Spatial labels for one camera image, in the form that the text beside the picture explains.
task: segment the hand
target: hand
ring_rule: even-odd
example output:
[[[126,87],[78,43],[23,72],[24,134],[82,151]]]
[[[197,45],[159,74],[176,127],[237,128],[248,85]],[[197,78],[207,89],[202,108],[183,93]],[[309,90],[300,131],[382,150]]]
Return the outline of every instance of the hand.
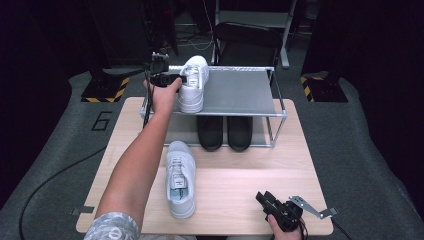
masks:
[[[144,80],[144,86],[147,88],[147,81]],[[182,79],[177,78],[167,87],[156,87],[150,84],[150,90],[153,92],[153,111],[155,114],[171,113],[175,103],[175,93],[182,85]]]
[[[302,234],[300,232],[300,227],[297,227],[293,232],[283,232],[280,226],[278,226],[277,220],[271,214],[268,215],[268,223],[274,232],[275,240],[301,240]]]

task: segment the white sneaker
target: white sneaker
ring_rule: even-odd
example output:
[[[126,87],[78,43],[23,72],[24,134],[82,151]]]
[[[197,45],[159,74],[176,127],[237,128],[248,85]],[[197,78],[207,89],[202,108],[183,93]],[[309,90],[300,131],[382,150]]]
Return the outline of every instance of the white sneaker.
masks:
[[[169,209],[175,218],[188,218],[196,209],[196,162],[193,153],[185,143],[175,141],[169,145],[166,159],[166,197]]]
[[[203,108],[203,91],[209,79],[209,67],[206,59],[202,56],[190,58],[183,69],[181,76],[187,76],[178,93],[178,103],[181,112],[196,113]]]

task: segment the wooden table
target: wooden table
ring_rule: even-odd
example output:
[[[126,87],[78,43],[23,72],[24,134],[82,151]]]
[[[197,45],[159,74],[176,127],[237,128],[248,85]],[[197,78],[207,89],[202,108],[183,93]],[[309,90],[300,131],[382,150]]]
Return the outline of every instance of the wooden table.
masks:
[[[116,162],[142,129],[139,114],[142,101],[142,97],[128,98],[122,108],[85,202],[85,206],[95,207],[94,212],[80,215],[76,226],[79,232],[86,232],[90,227]],[[278,100],[274,101],[278,109]],[[263,208],[255,199],[258,191],[269,191],[281,202],[287,201],[289,196],[300,195],[316,210],[327,209],[294,103],[287,99],[283,102],[288,117],[274,148],[250,147],[239,153],[229,147],[214,152],[192,147],[197,164],[197,205],[188,219],[174,219],[169,212],[165,191],[167,147],[164,147],[142,233],[271,234]],[[281,119],[271,121],[272,124],[280,122]],[[333,231],[328,218],[321,220],[304,211],[303,219],[310,235],[329,235]]]

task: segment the yellow black warning tape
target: yellow black warning tape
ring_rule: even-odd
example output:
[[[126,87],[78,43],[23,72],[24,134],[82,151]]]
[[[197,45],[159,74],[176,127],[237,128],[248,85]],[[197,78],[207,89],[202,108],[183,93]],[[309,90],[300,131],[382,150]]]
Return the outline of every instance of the yellow black warning tape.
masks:
[[[119,99],[121,99],[122,95],[124,94],[125,87],[127,86],[129,80],[130,80],[129,78],[125,78],[122,81],[121,86],[119,87],[118,92],[116,93],[115,97],[113,97],[113,98],[81,98],[81,102],[92,102],[92,103],[97,103],[97,102],[118,102]]]
[[[324,80],[322,77],[311,77],[314,80]],[[308,77],[300,77],[300,82],[302,83],[303,90],[305,91],[306,99],[308,99],[308,102],[315,102],[314,97],[312,96],[311,89],[308,85],[308,79],[311,79]]]

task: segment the human arm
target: human arm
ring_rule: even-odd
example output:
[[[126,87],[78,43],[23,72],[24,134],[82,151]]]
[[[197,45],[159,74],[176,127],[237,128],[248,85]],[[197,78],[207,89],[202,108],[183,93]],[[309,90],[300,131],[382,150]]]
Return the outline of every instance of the human arm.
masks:
[[[166,88],[154,89],[155,114],[117,162],[100,200],[96,218],[108,212],[122,212],[131,216],[141,229],[162,155],[175,92],[181,84],[181,79],[177,78]]]
[[[278,226],[277,220],[275,220],[275,217],[272,216],[271,214],[268,215],[268,223],[272,229],[272,232],[274,232],[275,240],[301,240],[302,239],[302,233],[300,232],[300,227],[297,227],[292,232],[283,232],[280,226]]]

